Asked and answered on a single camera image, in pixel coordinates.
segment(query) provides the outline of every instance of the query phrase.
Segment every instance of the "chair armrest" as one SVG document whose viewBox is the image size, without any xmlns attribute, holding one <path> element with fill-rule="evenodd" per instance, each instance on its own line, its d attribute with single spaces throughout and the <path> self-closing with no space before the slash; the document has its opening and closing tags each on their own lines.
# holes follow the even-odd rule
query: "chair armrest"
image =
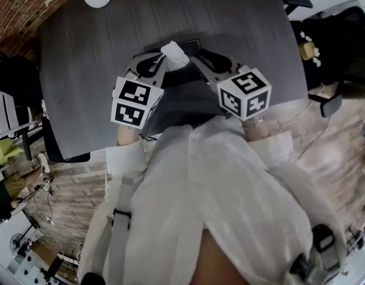
<svg viewBox="0 0 365 285">
<path fill-rule="evenodd" d="M 287 15 L 292 13 L 297 7 L 313 8 L 313 4 L 310 0 L 283 0 L 284 4 L 287 4 L 285 12 Z"/>
</svg>

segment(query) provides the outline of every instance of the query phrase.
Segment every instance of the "khaki shorts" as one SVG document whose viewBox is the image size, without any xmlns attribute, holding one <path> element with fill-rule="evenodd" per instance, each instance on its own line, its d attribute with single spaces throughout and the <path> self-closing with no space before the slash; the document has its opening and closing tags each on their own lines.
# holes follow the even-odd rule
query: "khaki shorts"
<svg viewBox="0 0 365 285">
<path fill-rule="evenodd" d="M 4 179 L 3 182 L 12 200 L 16 200 L 20 192 L 26 187 L 26 181 L 17 172 Z"/>
</svg>

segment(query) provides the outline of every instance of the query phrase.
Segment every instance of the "yellow-green cloth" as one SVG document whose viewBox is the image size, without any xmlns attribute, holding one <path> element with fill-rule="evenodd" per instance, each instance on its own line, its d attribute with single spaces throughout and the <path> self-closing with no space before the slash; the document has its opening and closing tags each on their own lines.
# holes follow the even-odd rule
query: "yellow-green cloth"
<svg viewBox="0 0 365 285">
<path fill-rule="evenodd" d="M 21 152 L 24 152 L 21 148 L 12 146 L 11 139 L 0 140 L 0 164 L 7 163 L 9 157 L 17 156 Z"/>
</svg>

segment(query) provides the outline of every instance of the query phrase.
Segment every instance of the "white tissue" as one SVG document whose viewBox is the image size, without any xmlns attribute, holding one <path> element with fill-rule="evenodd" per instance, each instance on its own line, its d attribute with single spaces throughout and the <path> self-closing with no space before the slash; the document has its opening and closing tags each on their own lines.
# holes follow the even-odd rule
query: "white tissue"
<svg viewBox="0 0 365 285">
<path fill-rule="evenodd" d="M 189 63 L 189 57 L 174 41 L 163 46 L 161 52 L 168 58 L 167 72 L 184 68 Z"/>
</svg>

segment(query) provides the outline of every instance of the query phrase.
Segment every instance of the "brick wall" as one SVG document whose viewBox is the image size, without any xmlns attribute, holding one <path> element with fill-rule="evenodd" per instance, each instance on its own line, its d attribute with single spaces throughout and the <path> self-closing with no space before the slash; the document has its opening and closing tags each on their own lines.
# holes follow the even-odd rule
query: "brick wall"
<svg viewBox="0 0 365 285">
<path fill-rule="evenodd" d="M 25 56 L 37 63 L 37 28 L 68 0 L 0 0 L 0 50 L 9 57 Z"/>
</svg>

